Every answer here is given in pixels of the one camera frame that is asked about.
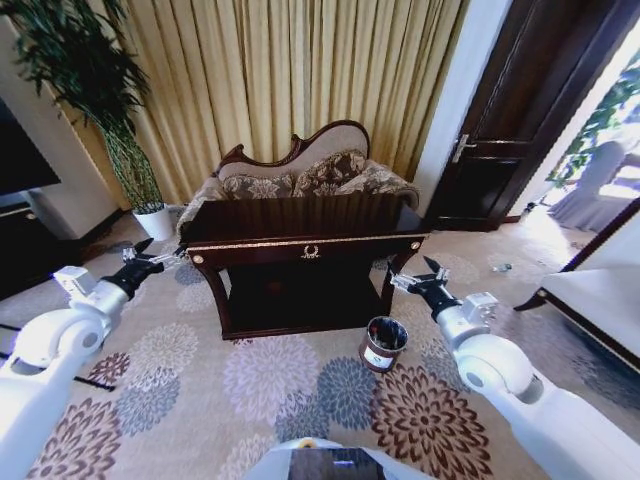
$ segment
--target decorative pillow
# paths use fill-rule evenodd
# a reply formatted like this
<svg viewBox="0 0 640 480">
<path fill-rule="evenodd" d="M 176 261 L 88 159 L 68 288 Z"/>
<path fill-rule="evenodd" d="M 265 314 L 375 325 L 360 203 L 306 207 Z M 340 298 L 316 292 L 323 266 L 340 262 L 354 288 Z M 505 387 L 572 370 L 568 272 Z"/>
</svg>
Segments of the decorative pillow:
<svg viewBox="0 0 640 480">
<path fill-rule="evenodd" d="M 182 235 L 182 232 L 187 228 L 188 224 L 191 223 L 191 220 L 194 219 L 202 204 L 206 201 L 213 200 L 228 200 L 222 188 L 222 182 L 217 177 L 207 178 L 200 187 L 200 190 L 193 196 L 193 199 L 189 202 L 189 205 L 178 220 L 178 225 L 176 226 L 178 232 Z"/>
<path fill-rule="evenodd" d="M 293 176 L 290 173 L 277 177 L 231 175 L 224 179 L 222 186 L 231 200 L 286 198 L 293 190 Z"/>
<path fill-rule="evenodd" d="M 293 196 L 333 195 L 338 187 L 360 175 L 365 163 L 359 150 L 334 153 L 300 174 Z"/>
<path fill-rule="evenodd" d="M 338 187 L 335 194 L 348 195 L 353 192 L 397 193 L 403 190 L 415 190 L 415 187 L 391 170 L 380 164 L 370 162 L 362 174 Z"/>
</svg>

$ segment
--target potted plant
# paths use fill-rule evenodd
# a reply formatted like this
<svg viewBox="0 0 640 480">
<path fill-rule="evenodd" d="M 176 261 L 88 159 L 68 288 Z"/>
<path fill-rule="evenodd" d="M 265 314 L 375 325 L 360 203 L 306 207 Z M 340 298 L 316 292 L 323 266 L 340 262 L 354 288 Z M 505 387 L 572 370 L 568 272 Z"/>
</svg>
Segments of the potted plant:
<svg viewBox="0 0 640 480">
<path fill-rule="evenodd" d="M 0 15 L 18 29 L 15 48 L 21 76 L 54 90 L 102 133 L 116 178 L 133 213 L 156 240 L 173 234 L 168 210 L 149 159 L 135 139 L 131 112 L 148 92 L 146 75 L 119 44 L 125 11 L 104 0 L 106 15 L 86 0 L 0 0 Z"/>
</svg>

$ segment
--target patterned rug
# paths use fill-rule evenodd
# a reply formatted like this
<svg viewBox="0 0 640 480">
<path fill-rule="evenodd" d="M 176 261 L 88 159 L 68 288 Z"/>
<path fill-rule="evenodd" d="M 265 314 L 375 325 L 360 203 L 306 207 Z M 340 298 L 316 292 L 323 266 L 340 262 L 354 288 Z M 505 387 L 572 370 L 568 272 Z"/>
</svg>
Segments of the patterned rug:
<svg viewBox="0 0 640 480">
<path fill-rule="evenodd" d="M 640 440 L 638 376 L 553 309 L 511 308 L 576 253 L 571 242 L 590 236 L 534 214 L 491 233 L 434 233 L 420 254 L 451 268 L 450 290 L 459 297 L 493 293 L 501 302 L 494 332 Z M 88 250 L 87 267 L 96 277 L 114 272 L 121 249 L 143 238 L 123 218 Z M 150 251 L 174 248 L 175 239 Z M 512 270 L 492 271 L 503 263 Z M 416 255 L 404 271 L 426 266 Z M 383 273 L 372 270 L 378 288 Z M 65 302 L 47 282 L 0 302 L 0 322 L 22 325 Z M 238 479 L 271 446 L 310 435 L 377 448 L 442 479 L 545 478 L 506 421 L 462 384 L 424 302 L 396 292 L 392 315 L 407 327 L 409 345 L 381 375 L 358 358 L 364 329 L 223 342 L 197 270 L 183 263 L 153 276 L 83 372 L 117 388 L 74 383 L 29 478 Z M 10 341 L 5 336 L 0 347 Z"/>
</svg>

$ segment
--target door handle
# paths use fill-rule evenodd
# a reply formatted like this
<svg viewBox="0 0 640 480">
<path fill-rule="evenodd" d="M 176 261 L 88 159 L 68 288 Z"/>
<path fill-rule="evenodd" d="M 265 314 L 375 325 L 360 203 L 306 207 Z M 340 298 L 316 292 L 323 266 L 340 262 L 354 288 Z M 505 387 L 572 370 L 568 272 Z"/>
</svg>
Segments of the door handle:
<svg viewBox="0 0 640 480">
<path fill-rule="evenodd" d="M 453 154 L 453 158 L 451 159 L 451 163 L 458 163 L 460 160 L 460 155 L 462 155 L 462 151 L 465 148 L 476 148 L 478 145 L 476 143 L 467 143 L 469 140 L 469 134 L 463 133 L 460 135 L 460 140 L 458 140 L 458 145 L 456 146 L 456 151 Z"/>
</svg>

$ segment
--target table drawer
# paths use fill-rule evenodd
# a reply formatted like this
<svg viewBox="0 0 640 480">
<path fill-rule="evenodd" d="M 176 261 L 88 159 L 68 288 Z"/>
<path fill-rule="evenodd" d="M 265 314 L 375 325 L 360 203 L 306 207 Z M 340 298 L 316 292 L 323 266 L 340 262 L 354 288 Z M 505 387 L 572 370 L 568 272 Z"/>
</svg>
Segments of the table drawer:
<svg viewBox="0 0 640 480">
<path fill-rule="evenodd" d="M 391 254 L 416 251 L 425 235 L 387 238 L 321 239 L 315 241 L 256 242 L 240 245 L 189 247 L 187 252 L 197 265 L 226 268 L 233 265 L 305 260 L 313 262 L 326 257 L 352 256 L 379 258 Z"/>
</svg>

